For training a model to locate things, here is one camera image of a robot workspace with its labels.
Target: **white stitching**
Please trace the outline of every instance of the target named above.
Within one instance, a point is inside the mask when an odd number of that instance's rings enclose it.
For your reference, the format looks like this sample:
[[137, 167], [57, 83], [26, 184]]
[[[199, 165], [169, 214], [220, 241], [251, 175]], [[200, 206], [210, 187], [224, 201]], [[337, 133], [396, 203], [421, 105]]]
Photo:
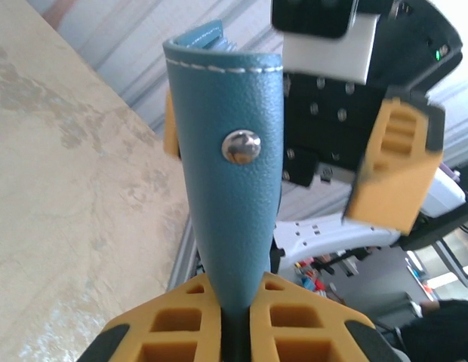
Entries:
[[193, 45], [196, 45], [201, 39], [205, 38], [207, 35], [210, 35], [210, 34], [212, 34], [212, 33], [215, 32], [215, 31], [220, 32], [220, 27], [219, 27], [219, 26], [216, 26], [215, 28], [209, 30], [208, 32], [205, 32], [204, 34], [202, 34], [201, 36], [199, 36], [197, 39], [195, 39], [192, 43], [190, 43], [187, 47], [190, 48], [190, 47], [192, 47]]
[[183, 66], [184, 68], [192, 68], [196, 70], [207, 70], [209, 72], [217, 73], [272, 73], [272, 72], [281, 72], [282, 66], [271, 66], [268, 68], [219, 68], [218, 66], [201, 66], [199, 64], [190, 64], [185, 62], [178, 62], [176, 60], [166, 58], [168, 63], [174, 64], [176, 66]]

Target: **corrugated metal wall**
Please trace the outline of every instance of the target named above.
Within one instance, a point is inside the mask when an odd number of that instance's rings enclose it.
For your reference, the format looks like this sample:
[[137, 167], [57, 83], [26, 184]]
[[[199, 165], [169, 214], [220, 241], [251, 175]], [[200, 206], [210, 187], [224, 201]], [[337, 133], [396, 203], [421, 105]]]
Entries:
[[[271, 0], [29, 0], [157, 133], [163, 133], [167, 73], [162, 42], [209, 20], [246, 51], [282, 51], [269, 24]], [[459, 69], [432, 92], [447, 109], [449, 164], [468, 159], [468, 9], [466, 0], [435, 2], [457, 27], [465, 47]], [[310, 190], [285, 185], [279, 217], [298, 219], [343, 207], [349, 188], [334, 183]]]

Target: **table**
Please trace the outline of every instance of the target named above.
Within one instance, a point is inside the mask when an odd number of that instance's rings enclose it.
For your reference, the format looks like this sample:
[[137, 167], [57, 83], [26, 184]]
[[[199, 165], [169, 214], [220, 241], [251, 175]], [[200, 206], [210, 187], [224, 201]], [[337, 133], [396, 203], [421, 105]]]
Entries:
[[75, 360], [165, 291], [179, 162], [24, 0], [0, 0], [0, 360]]

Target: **black metal bracket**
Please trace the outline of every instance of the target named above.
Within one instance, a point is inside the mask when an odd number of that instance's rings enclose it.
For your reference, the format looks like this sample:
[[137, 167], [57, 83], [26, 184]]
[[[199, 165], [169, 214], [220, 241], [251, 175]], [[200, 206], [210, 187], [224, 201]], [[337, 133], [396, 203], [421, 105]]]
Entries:
[[419, 218], [412, 232], [401, 236], [392, 247], [401, 247], [405, 251], [428, 247], [466, 222], [468, 222], [468, 192], [465, 204], [434, 219]]
[[271, 23], [282, 32], [341, 38], [359, 0], [272, 0]]
[[283, 179], [308, 187], [319, 164], [356, 173], [385, 99], [398, 98], [429, 118], [427, 149], [443, 147], [445, 113], [418, 92], [284, 73]]

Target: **yellow gripper pad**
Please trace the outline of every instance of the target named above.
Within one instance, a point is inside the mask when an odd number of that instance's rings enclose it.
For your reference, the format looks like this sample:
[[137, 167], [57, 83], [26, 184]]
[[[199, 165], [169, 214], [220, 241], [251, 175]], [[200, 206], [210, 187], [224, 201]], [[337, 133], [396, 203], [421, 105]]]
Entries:
[[442, 162], [445, 112], [425, 97], [387, 94], [345, 216], [410, 233]]
[[177, 126], [175, 124], [174, 105], [172, 104], [172, 96], [170, 91], [167, 92], [167, 99], [165, 101], [164, 152], [168, 155], [180, 158]]
[[[250, 319], [245, 362], [399, 361], [366, 316], [270, 273]], [[78, 362], [221, 362], [220, 324], [214, 291], [199, 275], [110, 321]]]

